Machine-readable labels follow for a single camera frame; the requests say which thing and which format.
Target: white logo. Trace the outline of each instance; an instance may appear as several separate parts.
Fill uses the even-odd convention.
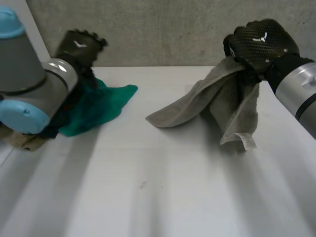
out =
[[[76,46],[78,47],[78,48],[84,48],[84,47],[87,47],[87,45],[85,45],[85,44],[79,44],[77,41],[75,41],[74,40],[74,43],[76,44]]]
[[[266,42],[267,36],[268,36],[268,33],[265,32],[265,36],[261,37],[260,39],[255,39],[255,38],[253,38],[252,40],[253,40],[253,41],[258,41],[258,42]]]

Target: towel tag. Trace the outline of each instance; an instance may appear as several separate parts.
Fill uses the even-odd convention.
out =
[[[250,133],[236,132],[235,134],[241,138],[243,146],[245,147],[246,151],[252,150],[257,147],[255,140],[253,140]]]

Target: brown cloth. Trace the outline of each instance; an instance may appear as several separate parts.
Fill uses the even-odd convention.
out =
[[[48,138],[43,138],[38,135],[25,135],[20,132],[15,132],[5,125],[0,126],[0,139],[15,148],[28,151],[35,151],[49,140]]]
[[[187,95],[149,115],[146,120],[155,127],[174,127],[208,107],[224,133],[220,144],[242,141],[245,150],[255,148],[252,134],[258,123],[259,85],[244,85],[238,80],[237,72],[244,69],[233,57],[225,58]]]

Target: light blue joint cap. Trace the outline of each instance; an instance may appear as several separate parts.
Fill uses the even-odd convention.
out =
[[[0,101],[0,121],[14,131],[39,134],[50,119],[42,110],[19,100]]]
[[[0,5],[0,39],[17,37],[24,31],[24,26],[15,12],[7,6]]]

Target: green cloth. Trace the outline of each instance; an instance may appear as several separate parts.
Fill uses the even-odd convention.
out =
[[[68,111],[70,123],[59,132],[72,137],[115,119],[137,89],[135,85],[110,88],[97,79],[97,88],[86,88],[75,107]]]

